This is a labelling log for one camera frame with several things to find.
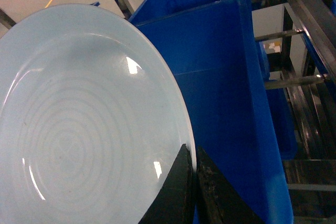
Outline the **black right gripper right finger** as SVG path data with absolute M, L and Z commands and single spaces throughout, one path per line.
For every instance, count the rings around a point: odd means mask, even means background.
M 199 223 L 264 223 L 243 201 L 202 147 L 197 148 Z

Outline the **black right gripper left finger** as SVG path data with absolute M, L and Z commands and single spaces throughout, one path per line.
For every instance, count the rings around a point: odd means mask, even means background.
M 193 184 L 192 158 L 183 144 L 159 193 L 139 223 L 192 223 Z

